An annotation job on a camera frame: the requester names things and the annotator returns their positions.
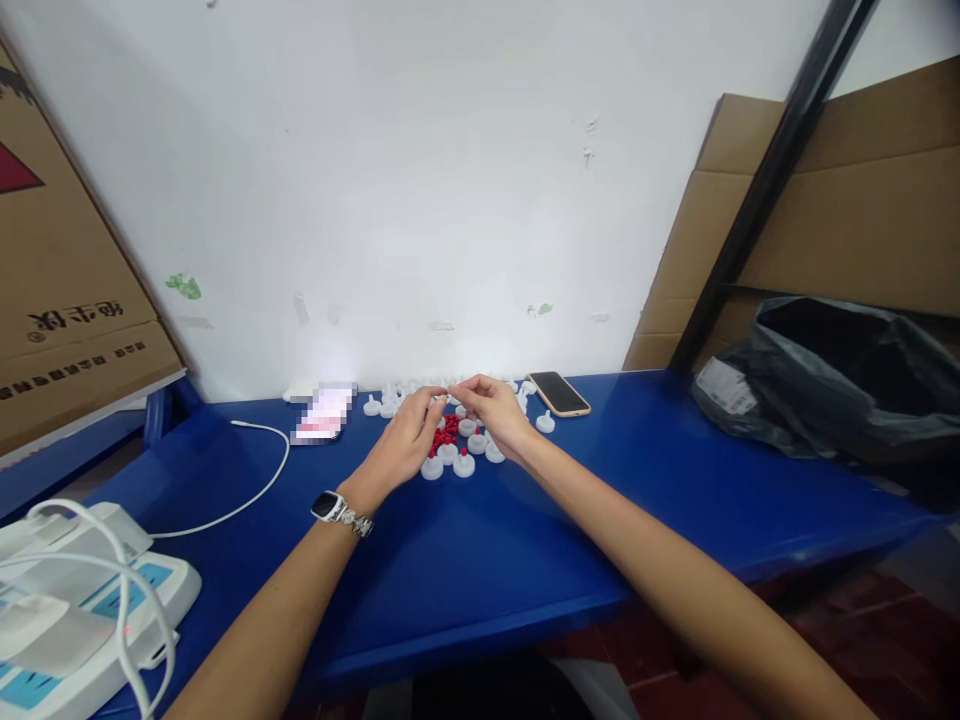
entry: hand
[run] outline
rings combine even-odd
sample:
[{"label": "hand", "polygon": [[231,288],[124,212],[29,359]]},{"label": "hand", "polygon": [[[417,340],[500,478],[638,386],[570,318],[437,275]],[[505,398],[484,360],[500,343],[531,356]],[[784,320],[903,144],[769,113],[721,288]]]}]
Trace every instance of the hand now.
[{"label": "hand", "polygon": [[497,447],[514,462],[520,462],[527,441],[540,437],[506,383],[486,375],[474,375],[466,382],[451,385],[450,394],[462,402],[471,415],[483,420]]},{"label": "hand", "polygon": [[[429,409],[430,398],[440,395]],[[358,515],[369,515],[387,495],[417,474],[433,444],[433,432],[447,398],[442,387],[422,387],[407,395],[377,444],[337,489]]]}]

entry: smartwatch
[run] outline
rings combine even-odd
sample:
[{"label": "smartwatch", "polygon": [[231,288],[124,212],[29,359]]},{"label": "smartwatch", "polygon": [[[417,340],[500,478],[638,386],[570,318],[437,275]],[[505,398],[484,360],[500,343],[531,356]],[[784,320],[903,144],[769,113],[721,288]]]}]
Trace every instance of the smartwatch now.
[{"label": "smartwatch", "polygon": [[342,522],[344,525],[350,525],[360,537],[366,537],[373,530],[373,520],[363,515],[357,517],[357,513],[350,509],[342,495],[329,490],[321,493],[320,497],[313,501],[310,512],[322,522]]}]

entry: black metal pole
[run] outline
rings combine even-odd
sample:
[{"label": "black metal pole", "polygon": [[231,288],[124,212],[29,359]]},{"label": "black metal pole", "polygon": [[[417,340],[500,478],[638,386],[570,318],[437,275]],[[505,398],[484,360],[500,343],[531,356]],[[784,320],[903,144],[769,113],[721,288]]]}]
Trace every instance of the black metal pole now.
[{"label": "black metal pole", "polygon": [[723,308],[724,285],[740,276],[876,4],[877,0],[833,0],[827,8],[787,96],[780,125],[670,360],[674,372],[689,375],[693,368]]}]

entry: red triangle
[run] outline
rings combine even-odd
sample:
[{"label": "red triangle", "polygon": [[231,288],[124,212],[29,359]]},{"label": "red triangle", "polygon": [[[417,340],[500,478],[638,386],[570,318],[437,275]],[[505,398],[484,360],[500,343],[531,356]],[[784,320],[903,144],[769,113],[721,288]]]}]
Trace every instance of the red triangle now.
[{"label": "red triangle", "polygon": [[0,142],[0,193],[40,187],[43,181]]}]

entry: forearm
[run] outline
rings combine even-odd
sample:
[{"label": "forearm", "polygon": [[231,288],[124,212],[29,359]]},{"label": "forearm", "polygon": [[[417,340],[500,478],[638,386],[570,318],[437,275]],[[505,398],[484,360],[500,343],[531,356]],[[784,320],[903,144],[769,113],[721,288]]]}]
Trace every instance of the forearm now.
[{"label": "forearm", "polygon": [[775,717],[873,717],[739,580],[562,450],[533,438],[521,464],[657,615],[758,709]]},{"label": "forearm", "polygon": [[[351,497],[358,514],[379,500]],[[317,522],[253,597],[194,674],[165,720],[278,718],[333,591],[358,542],[347,525]]]}]

